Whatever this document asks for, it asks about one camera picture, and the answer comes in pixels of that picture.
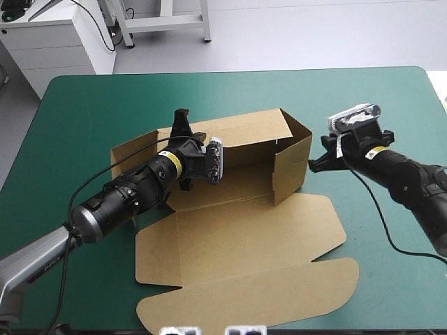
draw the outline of green tabletop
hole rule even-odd
[[[324,152],[319,136],[328,132],[326,117],[365,102],[382,107],[379,121],[383,129],[395,131],[394,150],[423,163],[447,165],[446,113],[420,68],[58,77],[0,192],[0,256],[58,227],[66,219],[71,193],[109,164],[111,147],[171,125],[179,107],[191,110],[190,121],[282,107],[313,130],[311,156],[316,158]],[[80,200],[109,179],[110,174],[99,178]],[[433,252],[411,213],[370,184],[396,244]],[[332,199],[347,241],[325,258],[355,258],[360,280],[354,296],[334,313],[279,327],[447,328],[446,266],[396,253],[371,199],[349,172],[308,172],[300,192]],[[154,209],[146,215],[155,221],[166,214]],[[60,321],[77,329],[142,328],[137,303],[169,288],[135,281],[134,236],[129,223],[71,255]],[[48,323],[60,270],[57,265],[29,289],[16,327]]]

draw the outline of cardboard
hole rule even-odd
[[[222,334],[228,325],[277,325],[342,306],[355,290],[357,263],[314,260],[344,243],[343,227],[329,199],[294,193],[305,178],[309,129],[280,109],[191,127],[223,140],[223,179],[216,186],[195,180],[188,193],[176,183],[168,200],[176,212],[138,233],[137,281],[181,287],[138,304],[144,326],[154,334],[172,325]],[[112,162],[169,134],[158,129],[115,147]]]
[[[345,240],[322,195],[294,193],[277,206],[268,195],[174,213],[138,233],[136,278],[183,288],[143,299],[138,317],[154,334],[168,325],[222,334],[228,325],[329,313],[351,297],[359,268],[351,258],[312,260]]]
[[[185,196],[178,183],[173,185],[168,205],[175,211],[214,206],[274,194],[278,204],[304,182],[312,132],[279,108],[191,124],[193,132],[216,136],[224,145],[224,178],[216,186],[195,180]],[[116,162],[145,144],[168,137],[170,128],[137,137],[112,149]],[[144,163],[166,146],[162,142],[112,169],[115,178]]]

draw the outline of gray floor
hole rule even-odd
[[[135,35],[118,47],[116,73],[420,66],[447,70],[447,0],[209,0],[212,43],[200,29]],[[126,0],[137,17],[153,1]],[[177,13],[198,0],[175,2]],[[39,100],[8,53],[10,83],[0,92],[0,186]]]

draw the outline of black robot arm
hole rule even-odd
[[[386,187],[391,198],[411,210],[437,253],[447,256],[447,167],[425,165],[389,150],[392,131],[381,131],[377,105],[364,104],[329,118],[328,151],[309,161],[313,172],[354,170]]]
[[[188,113],[177,110],[168,145],[77,206],[71,225],[57,228],[0,260],[0,326],[20,320],[25,290],[69,251],[83,243],[96,243],[133,216],[163,205],[174,181],[183,184],[186,191],[191,189],[192,179],[219,183],[223,172],[221,140],[212,137],[203,146],[206,134],[192,133]]]

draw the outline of cabinet drawer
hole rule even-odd
[[[36,70],[23,70],[23,74],[36,91],[37,95],[42,98],[43,94],[51,82],[51,79],[60,75],[94,75],[93,66],[76,66],[72,68],[41,68]]]
[[[0,40],[6,49],[10,51],[15,49],[82,45],[75,26],[72,24],[2,28],[0,29]]]
[[[84,47],[44,47],[41,49],[16,49],[10,51],[15,63],[22,70],[33,68],[64,68],[90,66]]]

